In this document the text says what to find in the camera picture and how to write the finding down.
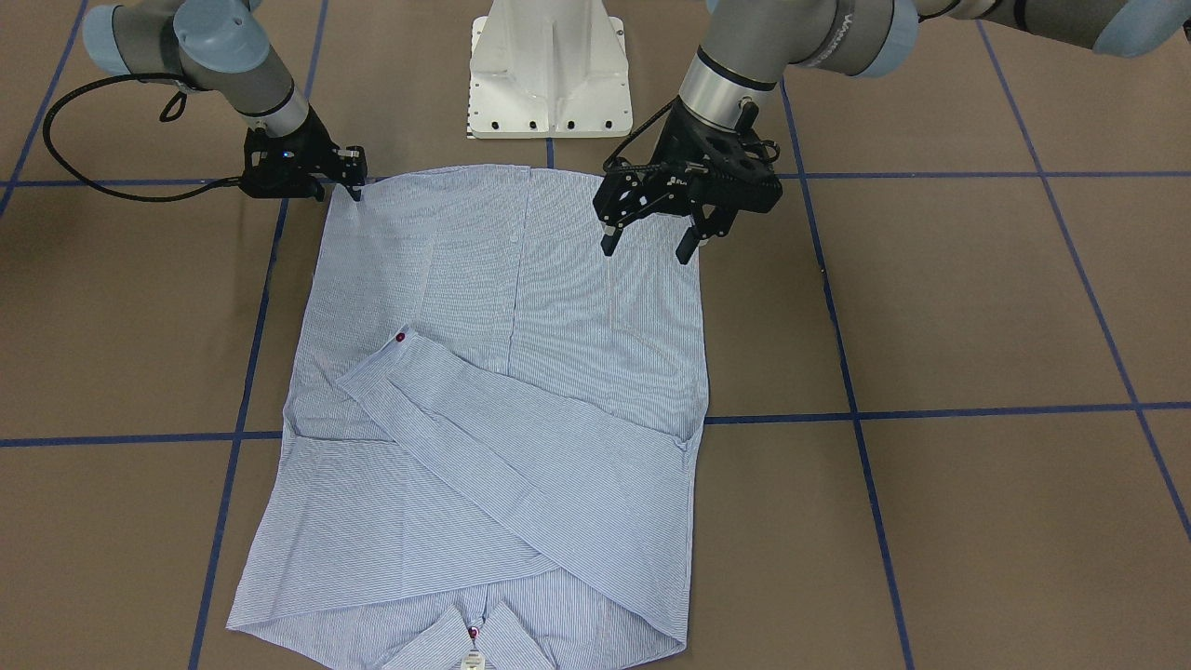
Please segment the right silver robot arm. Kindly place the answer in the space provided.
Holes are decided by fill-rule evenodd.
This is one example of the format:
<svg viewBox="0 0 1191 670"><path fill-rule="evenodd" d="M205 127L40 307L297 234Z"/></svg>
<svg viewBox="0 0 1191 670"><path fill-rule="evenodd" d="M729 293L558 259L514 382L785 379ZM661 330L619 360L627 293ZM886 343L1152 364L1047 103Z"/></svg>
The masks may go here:
<svg viewBox="0 0 1191 670"><path fill-rule="evenodd" d="M361 199L363 148L332 140L256 8L255 1L100 5L85 15L85 48L114 80L174 86L170 109L191 93L220 93L247 123L243 170L227 179L243 194L322 200L330 180Z"/></svg>

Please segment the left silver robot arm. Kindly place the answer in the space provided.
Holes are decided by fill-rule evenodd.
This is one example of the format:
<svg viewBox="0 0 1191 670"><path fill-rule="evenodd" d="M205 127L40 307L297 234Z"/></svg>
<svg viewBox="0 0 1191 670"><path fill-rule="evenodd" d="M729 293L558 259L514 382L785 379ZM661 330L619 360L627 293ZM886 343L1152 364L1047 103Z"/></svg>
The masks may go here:
<svg viewBox="0 0 1191 670"><path fill-rule="evenodd" d="M782 198L780 149L756 133L762 106L791 65L880 77L912 51L919 25L989 20L1098 55L1139 57L1187 27L1186 1L715 1L707 33L679 93L651 115L656 148L635 165L605 159L593 208L601 250L647 217L684 217L676 259L730 233L741 212L767 213Z"/></svg>

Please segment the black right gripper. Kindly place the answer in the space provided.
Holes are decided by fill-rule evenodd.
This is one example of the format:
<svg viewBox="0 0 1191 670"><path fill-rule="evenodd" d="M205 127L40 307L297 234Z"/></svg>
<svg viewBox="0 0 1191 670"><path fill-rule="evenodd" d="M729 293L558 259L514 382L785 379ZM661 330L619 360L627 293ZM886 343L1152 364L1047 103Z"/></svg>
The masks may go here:
<svg viewBox="0 0 1191 670"><path fill-rule="evenodd" d="M339 148L314 109L300 126L273 137L266 129L249 129L244 139L244 169L238 188L252 198L313 198L325 202L336 188L353 202L363 200L368 175L363 148Z"/></svg>

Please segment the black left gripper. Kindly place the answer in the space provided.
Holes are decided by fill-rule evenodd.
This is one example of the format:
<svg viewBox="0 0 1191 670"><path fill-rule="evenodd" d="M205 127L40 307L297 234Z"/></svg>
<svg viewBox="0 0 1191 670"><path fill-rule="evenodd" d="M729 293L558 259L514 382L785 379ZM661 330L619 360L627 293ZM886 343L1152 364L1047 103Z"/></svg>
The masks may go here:
<svg viewBox="0 0 1191 670"><path fill-rule="evenodd" d="M736 212L769 212L782 198L774 170L780 148L754 130L760 107L750 98L738 105L735 127L703 123L680 98L673 98L647 123L634 129L601 165L604 179L593 208L604 226L600 248L612 256L622 233L651 215L690 217L676 261L690 264L696 250L727 237ZM651 158L631 164L622 152L654 124L663 123Z"/></svg>

